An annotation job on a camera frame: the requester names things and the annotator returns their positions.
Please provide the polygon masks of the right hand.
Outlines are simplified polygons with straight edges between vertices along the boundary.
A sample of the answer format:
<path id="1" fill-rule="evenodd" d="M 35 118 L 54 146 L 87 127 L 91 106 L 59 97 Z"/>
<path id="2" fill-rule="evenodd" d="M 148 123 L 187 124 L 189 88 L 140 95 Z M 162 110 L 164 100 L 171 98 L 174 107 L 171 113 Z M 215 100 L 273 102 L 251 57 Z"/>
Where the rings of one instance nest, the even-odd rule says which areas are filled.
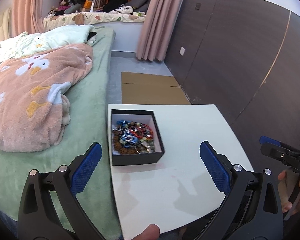
<path id="1" fill-rule="evenodd" d="M 300 174 L 292 169 L 283 170 L 278 175 L 278 180 L 282 212 L 293 216 L 300 212 Z"/>

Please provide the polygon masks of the left hand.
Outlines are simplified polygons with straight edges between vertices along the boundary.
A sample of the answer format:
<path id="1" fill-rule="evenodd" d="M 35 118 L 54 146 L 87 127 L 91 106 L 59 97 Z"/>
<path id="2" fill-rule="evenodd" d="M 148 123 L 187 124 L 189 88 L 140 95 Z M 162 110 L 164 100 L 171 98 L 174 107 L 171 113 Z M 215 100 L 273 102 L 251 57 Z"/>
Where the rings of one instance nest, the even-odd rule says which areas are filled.
<path id="1" fill-rule="evenodd" d="M 160 228 L 155 224 L 149 224 L 142 233 L 135 236 L 132 240 L 156 240 L 160 236 Z"/>

